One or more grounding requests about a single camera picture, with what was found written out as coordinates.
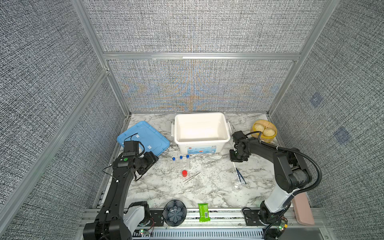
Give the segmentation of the small clear glass dish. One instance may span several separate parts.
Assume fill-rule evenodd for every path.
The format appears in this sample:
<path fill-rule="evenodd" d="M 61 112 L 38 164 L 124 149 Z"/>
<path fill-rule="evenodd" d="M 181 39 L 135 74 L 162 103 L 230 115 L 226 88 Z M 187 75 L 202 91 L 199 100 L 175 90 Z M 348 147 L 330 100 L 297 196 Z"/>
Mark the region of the small clear glass dish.
<path fill-rule="evenodd" d="M 243 188 L 242 183 L 240 183 L 240 182 L 235 182 L 235 184 L 234 184 L 234 190 L 235 190 L 236 192 L 239 192 L 242 188 Z"/>

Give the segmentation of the white plastic storage bin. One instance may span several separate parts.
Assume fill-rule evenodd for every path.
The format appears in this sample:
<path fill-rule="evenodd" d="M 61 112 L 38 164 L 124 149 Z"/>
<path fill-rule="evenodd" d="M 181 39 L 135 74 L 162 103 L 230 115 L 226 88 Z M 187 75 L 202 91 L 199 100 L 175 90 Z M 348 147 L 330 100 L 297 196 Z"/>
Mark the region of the white plastic storage bin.
<path fill-rule="evenodd" d="M 217 154 L 231 140 L 232 128 L 223 113 L 178 114 L 171 135 L 182 155 Z"/>

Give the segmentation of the clear test tube rack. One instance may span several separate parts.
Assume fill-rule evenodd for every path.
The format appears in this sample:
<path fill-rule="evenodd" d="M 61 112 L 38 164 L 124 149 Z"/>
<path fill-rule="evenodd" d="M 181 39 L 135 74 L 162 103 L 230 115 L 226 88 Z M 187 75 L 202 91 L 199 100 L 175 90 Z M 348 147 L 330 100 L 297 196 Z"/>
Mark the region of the clear test tube rack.
<path fill-rule="evenodd" d="M 179 158 L 172 157 L 171 163 L 170 163 L 170 170 L 181 170 L 181 171 L 187 171 L 190 168 L 190 160 L 191 156 L 179 156 Z"/>

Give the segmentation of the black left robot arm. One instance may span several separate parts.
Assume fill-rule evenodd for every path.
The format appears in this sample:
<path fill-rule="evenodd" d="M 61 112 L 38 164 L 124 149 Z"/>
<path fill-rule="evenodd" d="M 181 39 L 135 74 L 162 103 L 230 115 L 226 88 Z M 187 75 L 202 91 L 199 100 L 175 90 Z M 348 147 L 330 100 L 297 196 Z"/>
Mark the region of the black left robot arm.
<path fill-rule="evenodd" d="M 113 180 L 106 200 L 92 223 L 85 225 L 85 240 L 131 240 L 132 231 L 124 223 L 128 190 L 136 174 L 144 175 L 159 158 L 152 152 L 143 157 L 120 154 L 112 163 Z"/>

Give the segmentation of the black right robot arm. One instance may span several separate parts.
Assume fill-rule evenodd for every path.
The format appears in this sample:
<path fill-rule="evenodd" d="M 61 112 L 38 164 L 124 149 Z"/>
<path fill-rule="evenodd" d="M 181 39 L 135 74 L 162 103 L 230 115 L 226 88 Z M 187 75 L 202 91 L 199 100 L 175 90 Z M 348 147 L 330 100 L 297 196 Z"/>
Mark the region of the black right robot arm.
<path fill-rule="evenodd" d="M 232 162 L 245 162 L 254 154 L 274 165 L 276 185 L 270 196 L 262 201 L 259 210 L 259 220 L 264 225 L 271 225 L 278 221 L 289 208 L 292 199 L 318 185 L 312 181 L 312 174 L 305 159 L 308 156 L 298 149 L 286 149 L 267 143 L 259 138 L 249 138 L 242 131 L 232 134 L 234 149 L 230 150 Z"/>

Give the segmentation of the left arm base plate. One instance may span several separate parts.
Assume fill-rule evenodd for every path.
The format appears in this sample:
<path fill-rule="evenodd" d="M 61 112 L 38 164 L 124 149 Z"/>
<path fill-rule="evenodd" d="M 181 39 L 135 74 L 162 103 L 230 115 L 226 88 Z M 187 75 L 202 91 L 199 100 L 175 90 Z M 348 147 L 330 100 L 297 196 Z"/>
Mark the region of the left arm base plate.
<path fill-rule="evenodd" d="M 164 226 L 164 217 L 163 210 L 150 210 L 145 212 L 144 219 L 139 223 L 143 227 L 163 227 Z"/>

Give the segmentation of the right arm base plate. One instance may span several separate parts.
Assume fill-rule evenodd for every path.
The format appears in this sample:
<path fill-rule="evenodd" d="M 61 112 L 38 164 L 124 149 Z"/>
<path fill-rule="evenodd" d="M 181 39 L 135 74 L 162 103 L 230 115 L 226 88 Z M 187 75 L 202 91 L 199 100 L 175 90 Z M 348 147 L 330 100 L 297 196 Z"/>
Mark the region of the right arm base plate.
<path fill-rule="evenodd" d="M 246 222 L 246 226 L 255 227 L 255 226 L 267 226 L 268 224 L 264 224 L 259 218 L 259 210 L 254 210 L 250 208 L 242 209 L 242 213 L 244 216 L 244 220 Z"/>

